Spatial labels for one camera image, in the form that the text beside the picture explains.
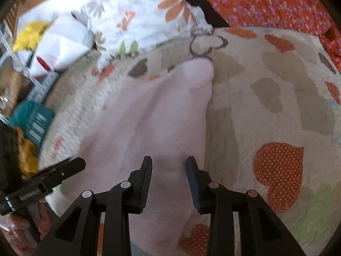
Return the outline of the pink and grey knit sweater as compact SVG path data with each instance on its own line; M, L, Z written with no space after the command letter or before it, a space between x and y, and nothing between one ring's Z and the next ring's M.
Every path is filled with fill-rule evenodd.
M151 81L126 85L113 94L81 143L85 170L62 183L69 200L83 191L111 189L153 160L146 207L130 218L131 240L149 255L174 255L194 211L186 159L204 164L206 109L213 63L195 58Z

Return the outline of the mustard yellow striped garment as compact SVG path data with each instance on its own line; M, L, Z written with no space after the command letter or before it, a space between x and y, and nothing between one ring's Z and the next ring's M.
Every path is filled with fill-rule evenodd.
M19 166L22 177L27 179L38 173L38 158L36 154L36 146L29 139L24 137L24 132L19 127L14 127L18 133L19 143Z

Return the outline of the teal printed bag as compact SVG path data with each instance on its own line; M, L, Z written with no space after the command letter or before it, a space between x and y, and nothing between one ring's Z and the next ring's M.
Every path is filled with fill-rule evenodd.
M24 137L36 146L38 155L54 116L55 112L47 106L34 100L23 100L15 108L7 124L20 128Z

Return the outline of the teal edged flat box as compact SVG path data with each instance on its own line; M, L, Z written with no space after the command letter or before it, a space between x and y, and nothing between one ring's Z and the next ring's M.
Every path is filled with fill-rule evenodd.
M55 71L49 71L43 79L39 79L40 85L33 87L26 97L26 100L33 100L37 103L43 103L53 85L57 81L59 74Z

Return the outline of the heart patterned quilt bedspread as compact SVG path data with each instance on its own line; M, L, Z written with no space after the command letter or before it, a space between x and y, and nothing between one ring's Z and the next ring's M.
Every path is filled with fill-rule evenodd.
M318 255L340 223L340 74L317 38L279 29L216 29L113 60L99 75L92 51L57 81L56 115L39 166L76 155L107 104L125 86L159 82L187 60L213 62L205 150L212 178L255 188L307 255Z

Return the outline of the white metal shelf rack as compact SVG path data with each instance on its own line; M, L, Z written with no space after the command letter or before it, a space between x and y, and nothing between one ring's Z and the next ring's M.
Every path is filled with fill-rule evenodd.
M34 86L40 86L20 61L12 46L12 33L6 21L3 21L1 22L1 121L4 123L8 122L15 109L25 78Z

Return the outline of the yellow plastic bag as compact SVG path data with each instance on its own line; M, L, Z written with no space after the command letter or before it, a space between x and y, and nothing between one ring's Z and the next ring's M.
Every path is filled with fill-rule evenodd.
M14 52L25 50L35 51L43 35L50 26L50 21L34 21L27 23L20 30L14 41L12 50Z

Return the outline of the white plastic bag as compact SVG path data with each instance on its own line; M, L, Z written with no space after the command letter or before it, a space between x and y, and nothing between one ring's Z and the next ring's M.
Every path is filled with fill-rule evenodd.
M35 49L28 68L39 79L49 71L61 72L92 50L95 35L72 13L55 19Z

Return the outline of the white floral pillow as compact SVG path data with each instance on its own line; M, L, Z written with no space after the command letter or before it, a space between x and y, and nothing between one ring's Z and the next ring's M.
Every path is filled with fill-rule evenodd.
M155 49L171 39L212 32L199 6L186 0L89 0L81 8L101 56L110 61Z

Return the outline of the red floral blanket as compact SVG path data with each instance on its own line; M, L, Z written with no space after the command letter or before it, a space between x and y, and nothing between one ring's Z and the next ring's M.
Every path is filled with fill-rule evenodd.
M320 0L206 0L231 27L270 27L317 36L340 68L340 31Z

